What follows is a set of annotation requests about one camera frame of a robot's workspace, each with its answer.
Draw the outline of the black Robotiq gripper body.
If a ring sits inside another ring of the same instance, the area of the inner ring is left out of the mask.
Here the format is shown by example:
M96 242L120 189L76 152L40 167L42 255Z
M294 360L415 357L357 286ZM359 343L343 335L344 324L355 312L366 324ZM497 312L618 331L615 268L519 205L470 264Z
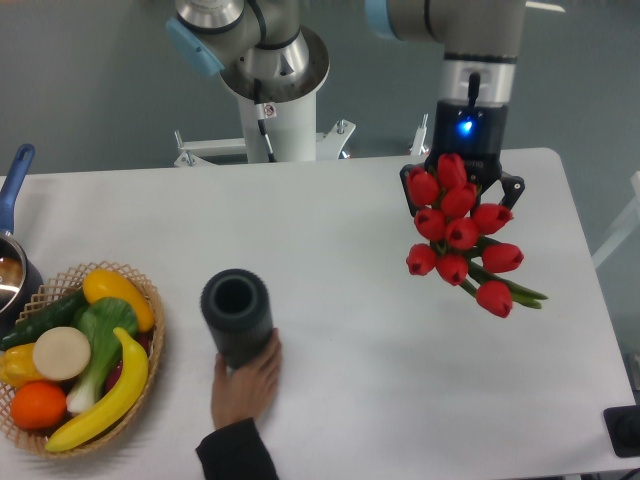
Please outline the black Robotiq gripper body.
M443 154L459 155L468 179L495 183L502 174L500 154L508 106L475 105L441 100L437 103L427 168L436 168Z

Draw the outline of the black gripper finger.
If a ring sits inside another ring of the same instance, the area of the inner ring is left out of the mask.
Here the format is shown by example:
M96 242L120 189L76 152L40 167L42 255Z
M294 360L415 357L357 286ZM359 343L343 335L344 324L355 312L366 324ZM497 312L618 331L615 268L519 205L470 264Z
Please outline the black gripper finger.
M400 171L400 180L410 215L414 217L419 209L429 203L429 181L424 165L405 165Z
M508 210L512 210L525 190L524 179L520 176L511 175L503 171L499 178L499 182L503 191L503 197L500 200L500 205L504 206Z

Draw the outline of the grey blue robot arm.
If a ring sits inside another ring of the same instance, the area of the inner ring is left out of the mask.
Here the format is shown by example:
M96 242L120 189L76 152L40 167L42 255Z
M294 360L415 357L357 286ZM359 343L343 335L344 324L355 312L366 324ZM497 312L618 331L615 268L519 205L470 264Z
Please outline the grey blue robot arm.
M380 36L433 41L444 48L426 165L446 153L464 161L481 191L500 183L512 208L523 180L503 171L500 154L524 25L521 1L369 1ZM320 156L316 94L330 67L322 39L302 25L295 1L179 1L166 31L200 74L220 76L235 95L252 163Z

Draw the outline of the black sleeved forearm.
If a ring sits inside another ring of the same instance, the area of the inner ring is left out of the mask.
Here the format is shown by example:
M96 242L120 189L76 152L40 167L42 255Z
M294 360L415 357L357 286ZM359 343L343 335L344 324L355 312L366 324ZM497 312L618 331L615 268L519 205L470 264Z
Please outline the black sleeved forearm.
M196 454L205 479L279 479L253 418L207 435L196 448Z

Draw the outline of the bare human hand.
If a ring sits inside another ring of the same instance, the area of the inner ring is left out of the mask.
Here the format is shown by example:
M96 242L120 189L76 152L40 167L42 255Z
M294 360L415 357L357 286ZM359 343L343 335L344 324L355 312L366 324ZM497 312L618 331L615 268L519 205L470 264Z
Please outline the bare human hand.
M263 350L240 369L228 371L224 356L215 357L211 416L216 430L258 419L272 404L283 363L279 330L273 329Z

